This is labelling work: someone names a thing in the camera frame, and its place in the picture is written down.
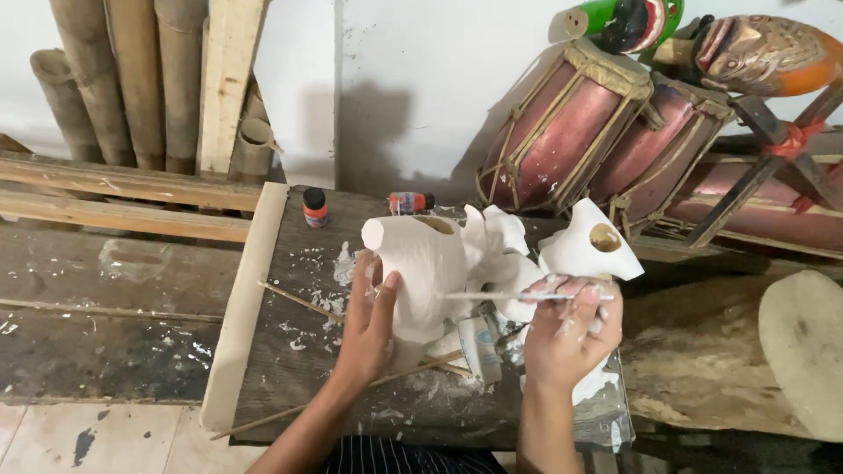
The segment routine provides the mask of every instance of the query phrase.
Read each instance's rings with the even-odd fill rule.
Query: hand
[[[357,253],[340,356],[331,378],[359,391],[384,372],[392,355],[392,314],[401,276],[390,273],[378,289],[383,275],[379,256],[368,249]]]
[[[620,289],[617,283],[598,278],[558,275],[525,291],[576,295],[538,301],[524,344],[527,381],[543,391],[571,395],[577,382],[620,344]],[[600,301],[601,295],[615,299]]]

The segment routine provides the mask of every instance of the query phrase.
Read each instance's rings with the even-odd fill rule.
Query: black bottle cap
[[[325,207],[325,192],[318,187],[309,187],[304,190],[303,199],[307,209],[318,211]]]
[[[433,209],[433,206],[436,206],[436,198],[431,192],[424,193],[424,210],[429,211]]]

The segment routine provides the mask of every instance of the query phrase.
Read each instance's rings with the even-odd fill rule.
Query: red drum
[[[822,141],[823,135],[826,134],[814,138]],[[813,142],[812,138],[806,149],[809,153]],[[665,217],[659,221],[658,228],[682,235],[685,229],[701,222],[756,159],[752,156],[707,155],[665,209]],[[839,154],[818,155],[815,159],[827,170],[843,166],[839,164]],[[717,235],[843,259],[843,213],[819,204],[800,206],[805,202],[800,199],[801,183],[793,175],[776,174],[761,185]]]
[[[568,43],[497,134],[477,171],[482,200],[509,212],[570,207],[650,94],[638,62]]]
[[[732,120],[728,96],[652,74],[650,106],[663,125],[639,116],[588,185],[629,235],[658,220],[723,126]]]

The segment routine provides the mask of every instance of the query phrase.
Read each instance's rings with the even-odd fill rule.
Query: paint bottle
[[[436,205],[429,192],[393,192],[389,195],[389,210],[394,216],[411,216],[419,211],[429,211]]]
[[[318,187],[304,190],[304,220],[310,227],[319,228],[328,223],[328,205],[325,192]]]

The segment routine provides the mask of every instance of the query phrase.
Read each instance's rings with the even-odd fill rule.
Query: cardboard strip
[[[234,424],[234,410],[249,361],[260,302],[266,291],[258,282],[266,280],[269,272],[289,189],[287,185],[267,182],[260,193],[228,297],[199,415],[202,427],[208,431],[226,431]]]

